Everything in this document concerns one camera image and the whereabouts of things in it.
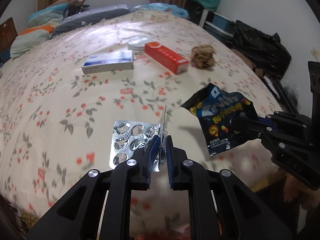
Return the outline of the right hand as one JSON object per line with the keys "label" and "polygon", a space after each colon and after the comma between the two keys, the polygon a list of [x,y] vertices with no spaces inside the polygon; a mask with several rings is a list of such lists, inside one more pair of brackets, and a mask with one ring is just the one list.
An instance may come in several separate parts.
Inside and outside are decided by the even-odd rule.
{"label": "right hand", "polygon": [[284,186],[284,201],[291,202],[298,198],[304,210],[316,208],[319,204],[319,190],[313,191],[292,175],[287,175]]}

